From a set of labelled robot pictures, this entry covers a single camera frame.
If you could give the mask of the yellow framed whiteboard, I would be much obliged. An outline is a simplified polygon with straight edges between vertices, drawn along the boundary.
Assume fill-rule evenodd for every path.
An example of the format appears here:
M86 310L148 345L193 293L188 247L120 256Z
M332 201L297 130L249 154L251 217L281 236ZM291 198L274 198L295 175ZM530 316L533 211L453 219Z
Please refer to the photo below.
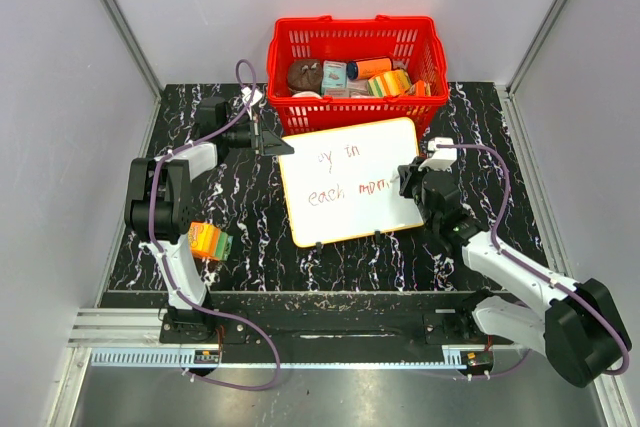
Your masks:
M423 225L411 199L390 183L419 154L407 118L291 135L279 158L292 239L300 248Z

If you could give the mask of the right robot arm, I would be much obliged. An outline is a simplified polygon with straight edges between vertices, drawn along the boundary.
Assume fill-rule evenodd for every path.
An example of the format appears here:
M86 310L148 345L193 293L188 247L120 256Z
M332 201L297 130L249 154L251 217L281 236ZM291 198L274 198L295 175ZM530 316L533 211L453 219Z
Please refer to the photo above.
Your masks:
M439 250L518 300L510 303L488 290L472 294L454 320L460 339L476 343L487 335L520 344L576 387L628 367L632 342L603 283L578 282L504 244L463 208L451 173L416 158L399 166L398 176L400 196L415 203Z

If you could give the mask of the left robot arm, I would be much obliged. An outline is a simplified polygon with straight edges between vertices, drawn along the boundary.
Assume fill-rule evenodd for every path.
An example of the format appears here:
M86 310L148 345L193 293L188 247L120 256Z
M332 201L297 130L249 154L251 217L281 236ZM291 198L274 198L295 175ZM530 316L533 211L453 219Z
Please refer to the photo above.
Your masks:
M294 148L264 126L251 108L259 97L244 95L242 110L228 118L230 104L209 97L199 104L196 140L160 157L131 162L124 221L156 260L168 289L161 341L169 337L211 339L217 328L208 289L197 271L188 232L194 219L192 183L223 164L232 149L250 149L261 156L291 155Z

